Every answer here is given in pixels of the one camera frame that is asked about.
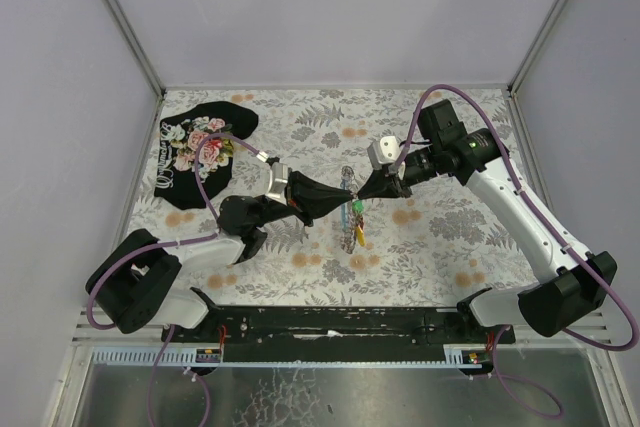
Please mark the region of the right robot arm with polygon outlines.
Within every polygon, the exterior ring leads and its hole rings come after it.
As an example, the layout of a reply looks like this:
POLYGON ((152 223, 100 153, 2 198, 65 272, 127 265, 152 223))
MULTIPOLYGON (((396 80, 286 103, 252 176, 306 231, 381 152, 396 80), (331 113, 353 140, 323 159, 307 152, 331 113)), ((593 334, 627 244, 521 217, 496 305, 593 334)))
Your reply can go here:
POLYGON ((427 146, 409 153, 400 166, 396 137, 386 136, 367 149, 373 168, 359 190, 361 200, 411 196, 414 185, 437 176, 456 178, 498 218, 528 261, 535 284, 483 290, 461 301, 483 327, 525 322, 552 337, 598 309, 607 295, 617 264, 606 251, 593 254, 569 234, 523 176, 513 167, 506 147, 488 128, 468 132, 450 101, 421 110, 417 126, 427 146))

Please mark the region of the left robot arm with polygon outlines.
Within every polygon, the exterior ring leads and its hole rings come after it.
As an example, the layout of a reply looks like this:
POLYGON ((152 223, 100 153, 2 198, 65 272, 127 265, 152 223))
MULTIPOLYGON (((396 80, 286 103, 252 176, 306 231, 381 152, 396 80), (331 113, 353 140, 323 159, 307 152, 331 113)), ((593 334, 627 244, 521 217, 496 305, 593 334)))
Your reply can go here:
POLYGON ((138 229, 86 282, 87 320, 97 330, 116 328, 123 334, 153 321, 194 328, 207 316, 208 307, 201 295, 175 286, 180 274, 245 262, 263 246, 265 225, 296 217, 311 226, 353 199, 349 190, 290 171, 265 195, 226 197, 211 234, 162 242, 138 229))

